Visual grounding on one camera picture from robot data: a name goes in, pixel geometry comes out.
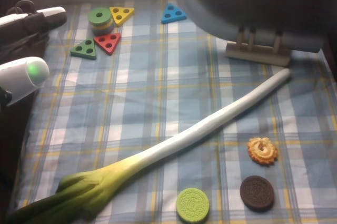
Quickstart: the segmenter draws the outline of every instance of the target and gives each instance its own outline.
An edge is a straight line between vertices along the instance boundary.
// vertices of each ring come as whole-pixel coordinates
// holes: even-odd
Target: green triangle
[[[92,38],[89,38],[79,43],[79,45],[70,49],[70,55],[89,59],[89,60],[95,60],[96,51],[95,51],[94,40]]]

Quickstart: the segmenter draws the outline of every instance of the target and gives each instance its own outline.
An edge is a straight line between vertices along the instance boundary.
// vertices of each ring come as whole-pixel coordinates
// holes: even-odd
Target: checkered fabric
[[[51,74],[27,128],[18,207],[54,194],[65,175],[182,132],[281,69],[226,58],[226,41],[190,20],[162,25],[167,2],[65,7],[68,21],[51,32],[45,53]],[[134,7],[135,15],[115,28],[122,40],[112,56],[96,47],[96,61],[71,57],[71,47],[93,37],[87,16],[97,6]],[[336,83],[322,52],[294,51],[290,68],[287,84],[200,144],[142,171],[90,223],[181,223],[176,197],[189,187],[208,196],[207,223],[337,223]],[[276,144],[275,165],[251,160],[252,137]],[[241,181],[251,175],[274,187],[275,204],[266,213],[241,201]]]

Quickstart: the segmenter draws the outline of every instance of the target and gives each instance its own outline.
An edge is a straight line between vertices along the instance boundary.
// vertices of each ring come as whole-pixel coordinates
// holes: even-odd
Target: blue triangle
[[[164,16],[162,18],[162,24],[167,24],[179,20],[187,19],[186,14],[173,4],[167,4],[164,10]]]

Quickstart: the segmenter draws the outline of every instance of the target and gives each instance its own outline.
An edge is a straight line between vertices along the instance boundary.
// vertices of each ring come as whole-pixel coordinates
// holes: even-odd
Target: triangle block
[[[110,7],[111,14],[114,18],[116,26],[121,26],[127,21],[133,14],[135,14],[134,8],[125,7]]]
[[[101,49],[103,49],[105,53],[107,53],[108,55],[112,55],[121,38],[122,36],[120,33],[112,33],[95,37],[94,41],[98,46],[101,47]]]
[[[174,6],[173,4],[167,4],[164,10],[162,24],[167,24],[185,19],[187,19],[187,17],[183,10],[181,10],[177,6]]]
[[[70,55],[89,59],[89,60],[95,60],[96,50],[95,50],[94,40],[92,38],[89,38],[79,43],[79,45],[70,49]]]

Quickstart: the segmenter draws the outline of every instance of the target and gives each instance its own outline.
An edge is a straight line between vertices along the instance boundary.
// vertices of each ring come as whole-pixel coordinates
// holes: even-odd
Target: leek stalk
[[[94,218],[132,175],[207,136],[255,105],[289,76],[288,69],[281,70],[239,100],[141,153],[97,170],[65,176],[54,195],[16,210],[7,218],[7,223],[60,224],[69,223],[79,216]]]

